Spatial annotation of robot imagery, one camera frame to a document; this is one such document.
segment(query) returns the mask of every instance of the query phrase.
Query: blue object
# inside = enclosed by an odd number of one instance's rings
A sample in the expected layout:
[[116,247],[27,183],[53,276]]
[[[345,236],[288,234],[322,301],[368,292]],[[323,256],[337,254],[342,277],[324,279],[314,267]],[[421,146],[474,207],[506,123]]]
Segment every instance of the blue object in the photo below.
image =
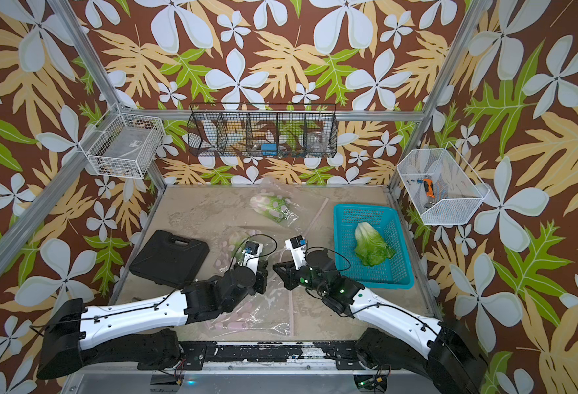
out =
[[276,154],[276,144],[262,144],[261,153],[263,156],[274,156]]
[[[355,255],[357,241],[355,228],[358,223],[368,222],[396,253],[394,257],[374,267],[366,267]],[[414,274],[411,269],[410,255],[403,238],[403,230],[398,213],[392,208],[361,204],[338,204],[333,210],[335,229],[335,251],[348,258],[350,269],[343,275],[361,282],[367,288],[411,289],[414,286]],[[336,255],[335,266],[344,269],[348,263]]]

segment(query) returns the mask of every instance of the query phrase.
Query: lettuce leaf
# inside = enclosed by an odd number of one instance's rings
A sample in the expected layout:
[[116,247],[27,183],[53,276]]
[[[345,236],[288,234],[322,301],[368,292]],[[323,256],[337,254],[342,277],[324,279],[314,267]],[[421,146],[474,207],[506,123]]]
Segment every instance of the lettuce leaf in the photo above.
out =
[[394,256],[395,250],[390,248],[379,232],[368,222],[357,224],[355,239],[357,240],[355,255],[367,267],[379,265]]

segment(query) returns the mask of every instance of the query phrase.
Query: pink object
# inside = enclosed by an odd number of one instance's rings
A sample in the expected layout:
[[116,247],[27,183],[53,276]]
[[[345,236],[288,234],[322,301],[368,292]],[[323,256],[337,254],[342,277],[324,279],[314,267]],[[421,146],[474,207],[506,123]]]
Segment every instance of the pink object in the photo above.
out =
[[245,330],[247,329],[247,325],[244,322],[240,321],[233,321],[232,323],[228,323],[229,330]]

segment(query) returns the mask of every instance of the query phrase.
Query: black wire basket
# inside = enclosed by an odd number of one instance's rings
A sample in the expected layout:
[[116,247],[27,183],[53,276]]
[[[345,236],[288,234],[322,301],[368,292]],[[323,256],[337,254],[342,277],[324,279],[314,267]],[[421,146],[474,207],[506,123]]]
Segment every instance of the black wire basket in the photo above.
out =
[[333,157],[337,152],[335,105],[294,104],[289,110],[273,108],[280,104],[232,106],[241,109],[208,108],[203,103],[190,105],[188,143],[192,154],[321,158]]

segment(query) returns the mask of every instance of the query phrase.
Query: floral wallpaper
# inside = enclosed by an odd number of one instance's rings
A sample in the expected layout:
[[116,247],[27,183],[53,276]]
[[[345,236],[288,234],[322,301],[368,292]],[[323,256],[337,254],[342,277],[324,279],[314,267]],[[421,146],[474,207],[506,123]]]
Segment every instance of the floral wallpaper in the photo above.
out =
[[[77,154],[105,112],[45,0],[0,0],[0,239]],[[155,194],[148,180],[82,171],[0,277],[0,393],[57,393],[35,378],[45,324],[65,300],[106,304]]]
[[443,314],[489,355],[482,392],[578,393],[578,1],[495,2],[432,114],[421,145],[492,188],[462,226],[401,196]]
[[[89,0],[71,2],[130,108],[238,103],[291,110],[422,110],[469,2]],[[197,158],[166,122],[168,184],[387,184],[414,123],[346,122],[333,158]],[[274,141],[284,143],[290,127]],[[204,141],[213,146],[216,141]]]
[[470,1],[72,1],[120,99],[415,110]]

